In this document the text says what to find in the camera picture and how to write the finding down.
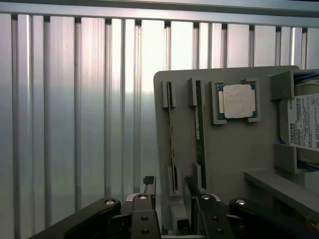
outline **metal bolt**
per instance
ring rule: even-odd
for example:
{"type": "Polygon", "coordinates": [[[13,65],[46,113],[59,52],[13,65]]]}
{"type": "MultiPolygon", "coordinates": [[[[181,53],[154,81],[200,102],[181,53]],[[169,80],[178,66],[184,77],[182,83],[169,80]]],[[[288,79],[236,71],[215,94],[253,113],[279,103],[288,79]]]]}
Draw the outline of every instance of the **metal bolt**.
{"type": "Polygon", "coordinates": [[[224,230],[221,228],[216,229],[216,232],[221,235],[224,234],[224,230]]]}
{"type": "Polygon", "coordinates": [[[239,205],[245,205],[246,204],[246,202],[244,200],[241,200],[241,199],[238,199],[236,201],[236,203],[238,203],[239,205]]]}
{"type": "Polygon", "coordinates": [[[114,203],[113,200],[108,200],[108,201],[105,202],[106,205],[112,205],[113,203],[114,203]]]}
{"type": "Polygon", "coordinates": [[[203,199],[209,199],[209,196],[208,196],[208,195],[203,195],[203,196],[201,196],[201,198],[203,198],[203,199]]]}
{"type": "Polygon", "coordinates": [[[148,233],[150,233],[150,230],[149,230],[149,229],[144,228],[144,229],[142,230],[142,234],[146,235],[146,234],[148,234],[148,233]]]}

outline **green circuit board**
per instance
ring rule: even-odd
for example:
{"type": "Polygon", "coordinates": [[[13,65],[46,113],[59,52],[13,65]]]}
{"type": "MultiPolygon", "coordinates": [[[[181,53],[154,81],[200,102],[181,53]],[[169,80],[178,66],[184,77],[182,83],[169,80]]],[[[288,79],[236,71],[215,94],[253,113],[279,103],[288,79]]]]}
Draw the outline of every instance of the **green circuit board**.
{"type": "Polygon", "coordinates": [[[196,81],[196,98],[197,106],[195,106],[195,122],[196,122],[196,158],[200,165],[202,188],[207,188],[206,184],[206,164],[205,164],[205,139],[204,139],[204,120],[203,105],[200,81],[196,81]]]}
{"type": "Polygon", "coordinates": [[[169,126],[169,144],[170,144],[170,158],[172,167],[172,178],[173,178],[173,190],[177,191],[177,168],[175,165],[175,154],[173,146],[173,125],[171,120],[171,110],[172,110],[172,95],[171,95],[171,83],[167,83],[167,102],[168,102],[168,126],[169,126]]]}

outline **blue cable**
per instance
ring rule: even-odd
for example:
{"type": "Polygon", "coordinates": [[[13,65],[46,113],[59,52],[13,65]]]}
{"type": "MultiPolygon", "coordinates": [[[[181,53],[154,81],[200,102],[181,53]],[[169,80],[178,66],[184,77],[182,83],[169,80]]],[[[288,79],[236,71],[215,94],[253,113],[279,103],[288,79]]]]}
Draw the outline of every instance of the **blue cable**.
{"type": "Polygon", "coordinates": [[[281,138],[281,137],[279,137],[277,143],[279,143],[279,144],[286,144],[286,143],[284,142],[283,138],[281,138]]]}
{"type": "Polygon", "coordinates": [[[311,74],[297,76],[296,78],[294,78],[294,81],[302,81],[302,80],[306,80],[306,79],[317,77],[317,76],[319,76],[319,71],[311,73],[311,74]]]}
{"type": "Polygon", "coordinates": [[[300,168],[305,168],[305,169],[310,169],[310,170],[313,170],[313,171],[318,171],[319,168],[316,167],[316,166],[312,166],[312,165],[309,165],[301,160],[297,160],[297,166],[300,167],[300,168]]]}

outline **corrugated metal wall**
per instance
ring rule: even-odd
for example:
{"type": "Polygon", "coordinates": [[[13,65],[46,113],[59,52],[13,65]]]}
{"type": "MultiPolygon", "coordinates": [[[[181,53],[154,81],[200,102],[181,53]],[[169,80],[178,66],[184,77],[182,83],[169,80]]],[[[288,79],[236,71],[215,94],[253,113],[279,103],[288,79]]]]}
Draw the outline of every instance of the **corrugated metal wall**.
{"type": "Polygon", "coordinates": [[[0,237],[157,175],[157,71],[319,68],[319,29],[0,14],[0,237]]]}

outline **metal panel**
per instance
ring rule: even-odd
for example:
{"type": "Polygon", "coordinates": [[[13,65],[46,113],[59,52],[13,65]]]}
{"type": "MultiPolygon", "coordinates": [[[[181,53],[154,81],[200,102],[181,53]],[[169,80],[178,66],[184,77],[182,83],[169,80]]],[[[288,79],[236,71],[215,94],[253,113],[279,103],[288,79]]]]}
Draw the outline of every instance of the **metal panel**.
{"type": "Polygon", "coordinates": [[[104,37],[104,19],[81,19],[78,120],[82,208],[104,196],[104,37]]]}
{"type": "Polygon", "coordinates": [[[319,68],[319,29],[309,28],[307,34],[306,68],[319,68]]]}
{"type": "Polygon", "coordinates": [[[111,78],[110,78],[110,166],[111,195],[122,198],[123,192],[123,162],[122,162],[122,57],[123,57],[123,21],[112,20],[111,28],[111,78]]]}
{"type": "Polygon", "coordinates": [[[13,237],[13,175],[22,238],[103,195],[139,192],[143,176],[159,177],[157,71],[273,65],[274,48],[277,64],[319,67],[313,17],[7,2],[0,12],[55,16],[0,15],[1,238],[13,237]]]}
{"type": "Polygon", "coordinates": [[[48,207],[51,225],[74,213],[74,18],[50,18],[47,92],[48,207]]]}
{"type": "Polygon", "coordinates": [[[18,15],[17,23],[17,216],[19,236],[29,238],[33,225],[31,18],[18,15]]]}
{"type": "Polygon", "coordinates": [[[123,132],[123,194],[134,192],[134,117],[135,117],[135,21],[125,20],[124,65],[124,132],[123,132]]]}
{"type": "Polygon", "coordinates": [[[134,84],[134,193],[141,185],[141,71],[142,27],[135,26],[135,84],[134,84]]]}
{"type": "Polygon", "coordinates": [[[280,39],[280,65],[289,65],[290,58],[290,27],[281,28],[281,39],[280,39]]]}
{"type": "Polygon", "coordinates": [[[176,22],[170,25],[170,69],[193,68],[193,23],[176,22]]]}
{"type": "Polygon", "coordinates": [[[296,65],[301,68],[302,60],[302,28],[292,27],[290,30],[290,57],[289,65],[296,65]]]}
{"type": "Polygon", "coordinates": [[[13,238],[11,16],[0,14],[0,237],[13,238]]]}
{"type": "MultiPolygon", "coordinates": [[[[104,0],[104,5],[108,5],[108,2],[112,0],[104,0]]],[[[180,7],[181,4],[187,5],[187,9],[191,10],[203,10],[203,9],[214,9],[217,7],[219,10],[226,8],[228,11],[234,11],[240,8],[241,11],[249,11],[251,14],[257,12],[258,14],[269,13],[269,11],[274,12],[278,15],[282,11],[285,11],[286,14],[300,15],[303,14],[304,11],[311,11],[311,14],[316,14],[317,4],[314,2],[290,2],[285,3],[284,1],[251,1],[251,0],[124,0],[126,1],[126,6],[128,7],[137,7],[140,6],[139,2],[145,4],[146,2],[151,5],[152,8],[164,8],[164,9],[172,9],[176,8],[176,5],[180,7]]],[[[34,2],[32,0],[25,0],[24,2],[34,2]]],[[[46,0],[47,4],[55,4],[55,0],[46,0]]],[[[103,3],[99,2],[99,0],[91,0],[88,4],[87,2],[83,3],[87,5],[98,5],[101,6],[103,3]]],[[[122,6],[122,2],[113,3],[113,6],[122,6]]]]}
{"type": "Polygon", "coordinates": [[[257,24],[257,25],[280,25],[293,27],[318,27],[319,18],[308,17],[310,12],[304,13],[304,17],[260,15],[253,14],[249,9],[247,14],[188,11],[177,10],[167,11],[163,9],[143,9],[125,7],[93,7],[93,6],[72,6],[72,5],[43,5],[29,3],[0,2],[0,12],[16,12],[25,14],[43,14],[59,16],[78,16],[78,17],[108,17],[108,18],[134,18],[134,19],[156,19],[174,21],[194,21],[194,22],[223,22],[238,24],[257,24]]]}
{"type": "Polygon", "coordinates": [[[227,67],[249,66],[249,26],[228,25],[227,67]]]}
{"type": "Polygon", "coordinates": [[[32,17],[34,232],[45,228],[43,16],[32,17]]]}
{"type": "Polygon", "coordinates": [[[164,69],[164,22],[142,21],[141,178],[159,176],[153,77],[164,69]]]}
{"type": "Polygon", "coordinates": [[[209,66],[209,24],[199,24],[199,68],[207,69],[209,66]]]}
{"type": "Polygon", "coordinates": [[[223,67],[223,61],[225,55],[225,44],[222,42],[222,28],[220,23],[213,23],[211,25],[211,65],[210,68],[221,68],[223,67]]]}
{"type": "Polygon", "coordinates": [[[255,26],[254,66],[274,66],[276,59],[276,28],[255,26]]]}

